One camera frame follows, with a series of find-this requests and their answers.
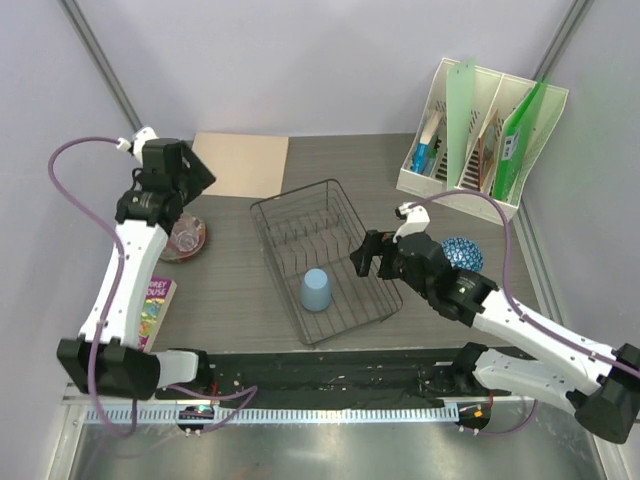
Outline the blue patterned bowl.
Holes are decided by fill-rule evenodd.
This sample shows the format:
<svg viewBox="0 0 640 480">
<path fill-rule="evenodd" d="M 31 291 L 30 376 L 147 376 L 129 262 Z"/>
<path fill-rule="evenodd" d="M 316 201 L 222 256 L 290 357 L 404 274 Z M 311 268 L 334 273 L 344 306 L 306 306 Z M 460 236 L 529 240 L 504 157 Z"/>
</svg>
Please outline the blue patterned bowl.
<svg viewBox="0 0 640 480">
<path fill-rule="evenodd" d="M 480 247 L 464 237 L 449 237 L 441 243 L 444 255 L 453 267 L 481 272 L 484 267 L 484 255 Z"/>
</svg>

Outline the clear glass cup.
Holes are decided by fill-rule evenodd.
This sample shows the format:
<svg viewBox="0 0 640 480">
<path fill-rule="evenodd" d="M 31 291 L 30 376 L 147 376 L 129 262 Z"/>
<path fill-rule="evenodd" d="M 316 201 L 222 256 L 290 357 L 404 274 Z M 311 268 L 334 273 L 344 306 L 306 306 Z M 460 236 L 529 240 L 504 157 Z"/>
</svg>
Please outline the clear glass cup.
<svg viewBox="0 0 640 480">
<path fill-rule="evenodd" d="M 168 245 L 180 254 L 195 253 L 201 242 L 204 224 L 193 214 L 183 213 L 175 223 Z"/>
</svg>

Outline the red floral plate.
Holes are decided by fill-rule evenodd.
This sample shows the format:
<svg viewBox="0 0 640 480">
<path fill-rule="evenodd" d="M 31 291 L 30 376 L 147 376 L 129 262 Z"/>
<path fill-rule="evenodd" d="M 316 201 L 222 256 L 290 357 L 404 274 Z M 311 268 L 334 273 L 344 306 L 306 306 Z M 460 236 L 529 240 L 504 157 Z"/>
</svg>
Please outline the red floral plate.
<svg viewBox="0 0 640 480">
<path fill-rule="evenodd" d="M 199 217 L 185 212 L 173 226 L 160 260 L 179 263 L 195 256 L 206 242 L 206 224 Z"/>
</svg>

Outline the light blue plastic cup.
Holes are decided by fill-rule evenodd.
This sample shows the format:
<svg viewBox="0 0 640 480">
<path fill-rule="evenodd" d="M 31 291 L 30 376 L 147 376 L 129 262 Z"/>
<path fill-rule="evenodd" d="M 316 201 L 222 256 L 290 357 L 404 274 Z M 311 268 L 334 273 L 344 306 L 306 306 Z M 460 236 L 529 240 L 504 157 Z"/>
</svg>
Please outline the light blue plastic cup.
<svg viewBox="0 0 640 480">
<path fill-rule="evenodd" d="M 308 270 L 300 287 L 300 303 L 310 312 L 325 310 L 331 302 L 331 285 L 328 274 L 320 268 Z"/>
</svg>

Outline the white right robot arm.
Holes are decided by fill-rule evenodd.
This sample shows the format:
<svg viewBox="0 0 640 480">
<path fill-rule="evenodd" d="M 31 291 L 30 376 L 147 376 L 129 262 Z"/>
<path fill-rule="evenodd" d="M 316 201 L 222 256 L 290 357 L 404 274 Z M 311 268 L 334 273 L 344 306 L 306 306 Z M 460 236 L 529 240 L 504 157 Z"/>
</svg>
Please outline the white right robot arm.
<svg viewBox="0 0 640 480">
<path fill-rule="evenodd" d="M 401 280 L 440 316 L 501 338 L 528 354 L 467 347 L 451 371 L 457 391 L 481 388 L 529 396 L 574 416 L 593 435 L 625 443 L 639 414 L 639 349 L 578 335 L 527 308 L 480 273 L 454 267 L 426 233 L 396 239 L 371 230 L 349 256 L 359 277 L 375 258 L 378 277 Z"/>
</svg>

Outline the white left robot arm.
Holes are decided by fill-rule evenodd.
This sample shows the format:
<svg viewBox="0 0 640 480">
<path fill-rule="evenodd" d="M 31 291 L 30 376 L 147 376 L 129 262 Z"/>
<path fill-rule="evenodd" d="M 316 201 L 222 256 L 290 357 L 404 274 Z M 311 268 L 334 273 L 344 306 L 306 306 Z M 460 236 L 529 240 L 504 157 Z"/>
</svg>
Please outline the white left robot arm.
<svg viewBox="0 0 640 480">
<path fill-rule="evenodd" d="M 91 313 L 76 338 L 60 341 L 57 358 L 92 398 L 148 400 L 174 384 L 190 398 L 203 398 L 213 385 L 203 353 L 146 353 L 139 348 L 139 329 L 153 272 L 174 225 L 216 178 L 183 140 L 138 136 L 115 144 L 141 165 L 116 203 L 114 223 L 99 224 L 114 242 L 109 264 Z"/>
</svg>

